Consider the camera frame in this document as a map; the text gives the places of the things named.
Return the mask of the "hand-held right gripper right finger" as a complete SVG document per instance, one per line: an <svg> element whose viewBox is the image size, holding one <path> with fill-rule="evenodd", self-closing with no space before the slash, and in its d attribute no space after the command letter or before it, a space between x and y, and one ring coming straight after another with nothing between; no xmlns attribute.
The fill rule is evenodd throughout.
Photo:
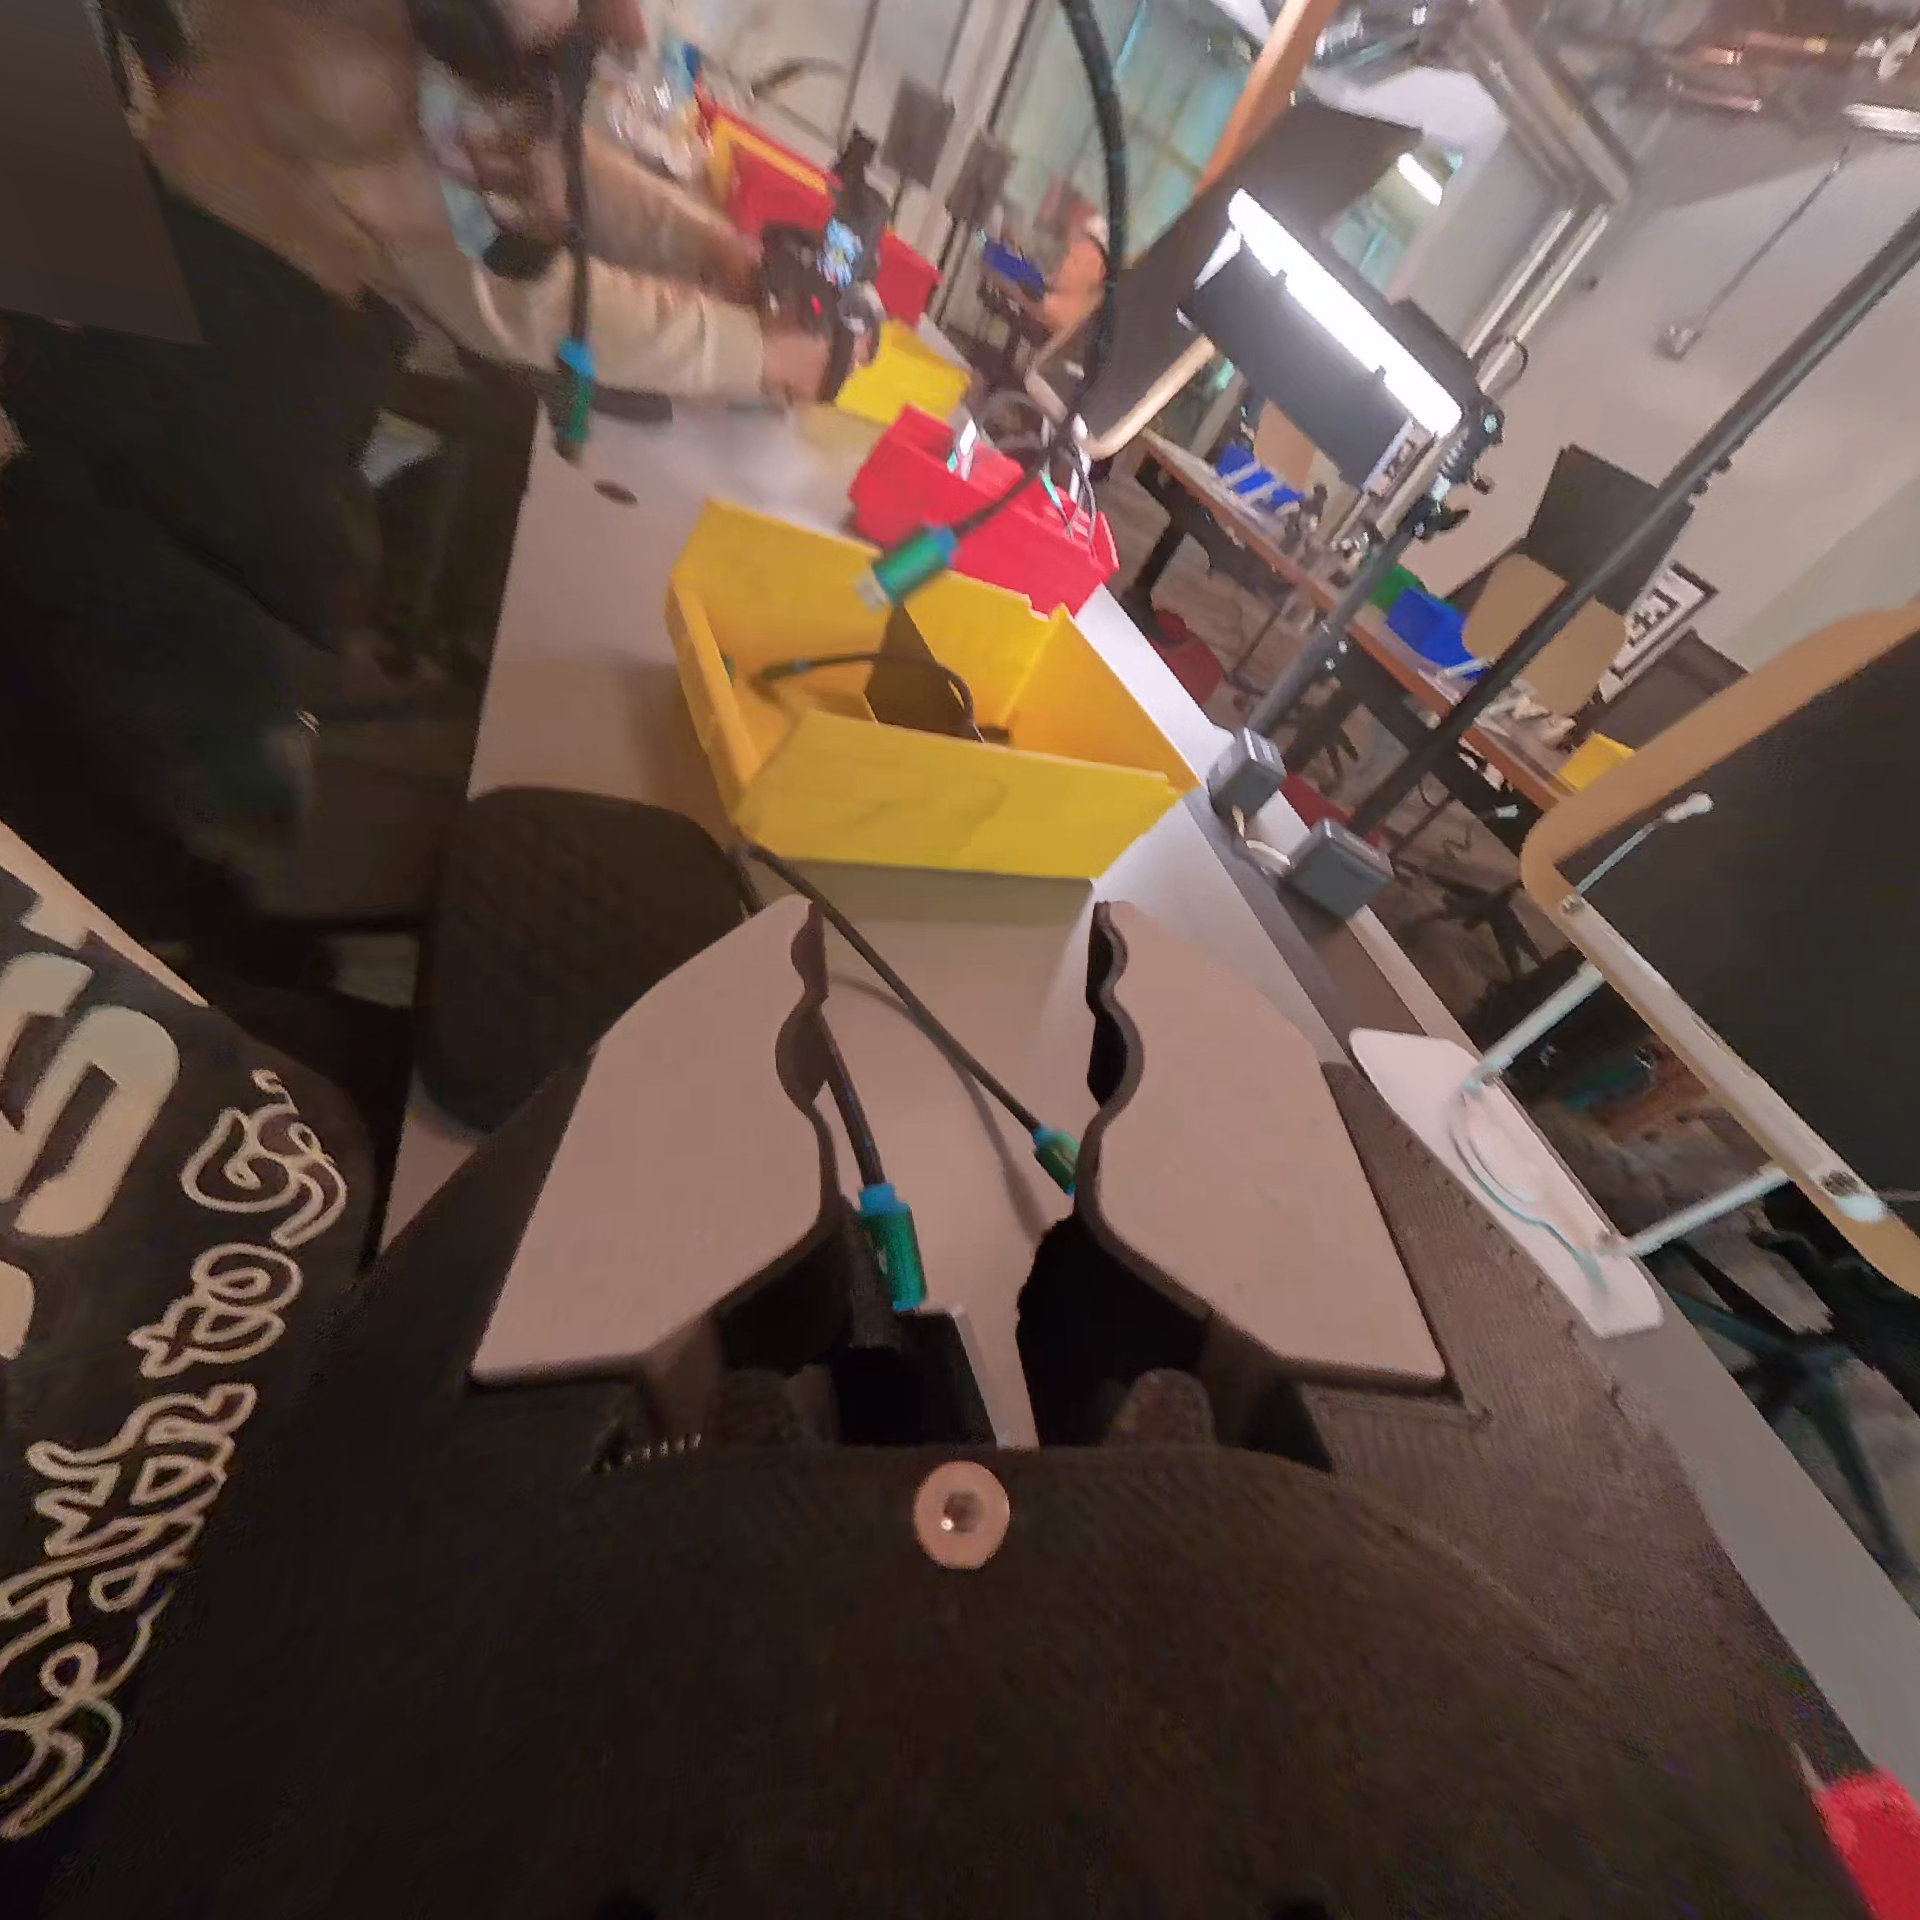
<svg viewBox="0 0 1920 1920"><path fill-rule="evenodd" d="M1278 1392L1437 1402L1449 1364L1304 1030L1134 902L1088 928L1102 1091L1075 1210L1195 1329L1216 1428Z"/></svg>

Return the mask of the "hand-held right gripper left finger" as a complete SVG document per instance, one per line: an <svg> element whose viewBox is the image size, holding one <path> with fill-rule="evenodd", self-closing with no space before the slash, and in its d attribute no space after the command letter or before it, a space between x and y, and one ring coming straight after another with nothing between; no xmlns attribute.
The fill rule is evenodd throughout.
<svg viewBox="0 0 1920 1920"><path fill-rule="evenodd" d="M725 1371L788 1377L844 1334L822 1005L824 932L785 897L611 1027L472 1384L628 1381L653 1427L695 1427Z"/></svg>

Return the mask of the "thin black cable green plug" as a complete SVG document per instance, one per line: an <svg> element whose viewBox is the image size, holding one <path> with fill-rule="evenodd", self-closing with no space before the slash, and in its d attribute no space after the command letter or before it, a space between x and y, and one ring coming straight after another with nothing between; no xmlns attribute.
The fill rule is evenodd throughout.
<svg viewBox="0 0 1920 1920"><path fill-rule="evenodd" d="M896 1313L918 1313L927 1302L927 1280L915 1211L888 1178L872 1123L824 1016L817 1016L817 1036L822 1091L854 1165L856 1226L869 1244L888 1305Z"/></svg>

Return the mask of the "black textured rounded object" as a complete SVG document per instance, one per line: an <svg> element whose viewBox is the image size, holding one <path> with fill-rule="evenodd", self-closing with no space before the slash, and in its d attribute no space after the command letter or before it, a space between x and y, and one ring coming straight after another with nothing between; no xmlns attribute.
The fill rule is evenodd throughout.
<svg viewBox="0 0 1920 1920"><path fill-rule="evenodd" d="M494 1131L748 916L733 860L680 812L549 786L469 800L422 938L422 1096Z"/></svg>

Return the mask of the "grey table outlet box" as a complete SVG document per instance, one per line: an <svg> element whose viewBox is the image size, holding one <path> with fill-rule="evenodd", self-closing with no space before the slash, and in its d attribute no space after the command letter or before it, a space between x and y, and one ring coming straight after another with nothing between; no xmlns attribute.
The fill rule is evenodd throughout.
<svg viewBox="0 0 1920 1920"><path fill-rule="evenodd" d="M1342 821L1325 819L1287 854L1280 888L1333 922L1353 922L1396 881L1387 852Z"/></svg>
<svg viewBox="0 0 1920 1920"><path fill-rule="evenodd" d="M1207 798L1223 822L1251 822L1285 790L1288 771L1278 746L1247 728L1229 734L1225 753L1207 776Z"/></svg>

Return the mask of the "person's black printed shirt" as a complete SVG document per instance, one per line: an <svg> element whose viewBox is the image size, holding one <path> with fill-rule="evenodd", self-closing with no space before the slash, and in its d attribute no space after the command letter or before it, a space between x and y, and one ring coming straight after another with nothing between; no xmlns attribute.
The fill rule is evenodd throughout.
<svg viewBox="0 0 1920 1920"><path fill-rule="evenodd" d="M286 1433L360 1280L393 1021L232 868L299 836L404 323L271 275L200 344L4 323L4 1907L110 1797L288 1530Z"/></svg>

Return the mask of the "long wooden desk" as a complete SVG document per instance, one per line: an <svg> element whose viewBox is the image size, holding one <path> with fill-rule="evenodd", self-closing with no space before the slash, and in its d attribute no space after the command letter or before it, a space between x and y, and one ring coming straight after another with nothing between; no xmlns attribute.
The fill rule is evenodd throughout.
<svg viewBox="0 0 1920 1920"><path fill-rule="evenodd" d="M1260 602L1270 630L1296 637L1294 664L1303 665L1339 589L1283 554L1280 537L1212 469L1163 436L1143 436L1136 480L1167 516L1166 530L1120 592L1137 628L1163 640L1155 589L1180 548L1195 544L1213 574ZM1287 777L1294 782L1307 782L1316 762L1328 762L1333 779L1339 779L1337 762L1347 755L1353 721L1372 718L1408 757L1437 732L1461 697L1462 691L1408 650L1376 609L1361 609L1331 644L1331 660L1307 691L1267 732L1283 746ZM1569 758L1569 753L1543 742L1535 732L1483 715L1425 779L1481 819L1510 812L1531 822L1574 794L1565 779Z"/></svg>

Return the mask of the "black board on stand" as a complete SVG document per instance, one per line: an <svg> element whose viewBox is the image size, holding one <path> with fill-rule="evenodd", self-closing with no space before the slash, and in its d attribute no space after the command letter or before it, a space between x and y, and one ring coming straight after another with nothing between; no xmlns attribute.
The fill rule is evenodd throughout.
<svg viewBox="0 0 1920 1920"><path fill-rule="evenodd" d="M1918 612L1848 616L1559 800L1527 897L1918 1290Z"/></svg>

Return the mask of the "black light tripod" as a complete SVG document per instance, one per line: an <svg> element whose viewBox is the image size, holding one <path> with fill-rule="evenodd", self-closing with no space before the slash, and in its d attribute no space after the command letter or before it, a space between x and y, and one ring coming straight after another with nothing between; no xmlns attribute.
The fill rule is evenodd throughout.
<svg viewBox="0 0 1920 1920"><path fill-rule="evenodd" d="M1479 396L1461 425L1431 438L1396 490L1377 504L1372 516L1372 542L1350 582L1342 587L1333 609L1316 621L1294 664L1278 674L1270 689L1243 715L1241 724L1246 732L1270 736L1273 728L1304 697L1307 689L1331 672L1339 650L1353 635L1357 616L1372 604L1395 568L1401 565L1405 550L1433 537L1437 521L1447 515L1449 494L1461 482L1473 478L1481 454L1499 444L1501 432L1504 411L1499 401Z"/></svg>

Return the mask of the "black white fiducial sign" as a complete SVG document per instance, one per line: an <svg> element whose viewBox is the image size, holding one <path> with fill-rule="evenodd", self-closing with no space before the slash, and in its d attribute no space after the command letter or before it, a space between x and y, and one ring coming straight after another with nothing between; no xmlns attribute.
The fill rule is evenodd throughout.
<svg viewBox="0 0 1920 1920"><path fill-rule="evenodd" d="M1669 560L1654 571L1623 616L1625 643L1644 650L1667 633L1685 630L1712 604L1717 587L1692 568Z"/></svg>

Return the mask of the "LED light panel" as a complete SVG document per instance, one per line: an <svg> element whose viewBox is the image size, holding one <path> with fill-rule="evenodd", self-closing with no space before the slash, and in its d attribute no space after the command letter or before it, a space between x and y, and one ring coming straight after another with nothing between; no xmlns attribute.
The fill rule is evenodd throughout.
<svg viewBox="0 0 1920 1920"><path fill-rule="evenodd" d="M1246 185L1229 189L1221 220L1175 313L1342 482L1367 490L1405 438L1437 450L1455 482L1499 444L1499 402L1416 304L1387 301L1325 238L1288 226Z"/></svg>

